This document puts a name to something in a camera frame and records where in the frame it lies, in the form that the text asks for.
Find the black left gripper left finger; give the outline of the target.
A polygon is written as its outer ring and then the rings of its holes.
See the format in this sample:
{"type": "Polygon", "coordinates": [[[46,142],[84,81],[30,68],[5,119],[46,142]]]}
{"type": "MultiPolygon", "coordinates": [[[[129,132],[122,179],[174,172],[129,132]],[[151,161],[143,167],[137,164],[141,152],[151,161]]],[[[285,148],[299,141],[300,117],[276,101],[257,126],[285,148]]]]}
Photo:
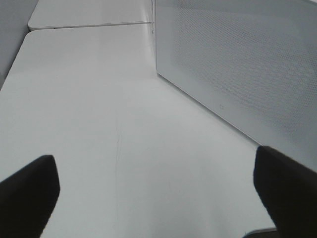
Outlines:
{"type": "Polygon", "coordinates": [[[39,238],[60,194],[55,159],[43,155],[0,183],[0,236],[39,238]]]}

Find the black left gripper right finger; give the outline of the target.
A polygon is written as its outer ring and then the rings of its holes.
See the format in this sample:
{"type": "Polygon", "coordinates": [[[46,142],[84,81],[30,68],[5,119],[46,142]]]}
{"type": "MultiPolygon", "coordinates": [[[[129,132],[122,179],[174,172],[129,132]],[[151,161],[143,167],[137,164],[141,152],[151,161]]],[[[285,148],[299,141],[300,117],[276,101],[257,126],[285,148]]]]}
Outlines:
{"type": "Polygon", "coordinates": [[[268,147],[256,151],[254,187],[282,238],[317,236],[317,174],[268,147]]]}

